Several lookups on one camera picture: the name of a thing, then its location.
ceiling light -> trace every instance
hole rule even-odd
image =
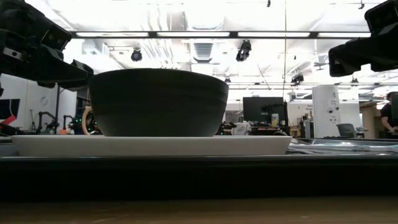
[[[77,32],[78,37],[148,37],[147,32]]]
[[[333,37],[333,38],[357,38],[357,37],[370,37],[369,32],[321,32],[318,37]]]
[[[308,37],[309,32],[238,32],[238,37]]]
[[[159,37],[229,37],[229,32],[158,32]]]

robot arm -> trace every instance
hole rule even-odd
[[[45,115],[45,114],[53,119],[53,121],[50,123],[52,126],[54,126],[56,128],[59,125],[56,117],[54,115],[50,114],[48,111],[39,112],[39,126],[37,127],[36,134],[40,134],[42,132],[43,115]]]
[[[87,85],[93,69],[74,60],[63,61],[62,51],[72,39],[65,29],[24,1],[0,1],[0,73],[52,88],[78,90]]]
[[[371,64],[374,72],[398,68],[398,1],[389,0],[365,13],[371,36],[329,50],[330,76],[342,77]]]

computer monitor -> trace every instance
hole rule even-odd
[[[272,114],[279,115],[279,121],[285,120],[283,97],[244,97],[243,119],[245,121],[258,121],[271,123]]]
[[[0,122],[14,115],[18,118],[20,99],[0,100]]]

black bowl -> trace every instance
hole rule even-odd
[[[89,82],[91,106],[105,136],[213,136],[228,90],[208,75],[152,68],[104,72]]]

office chair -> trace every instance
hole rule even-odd
[[[353,124],[336,124],[336,126],[341,137],[357,138]]]

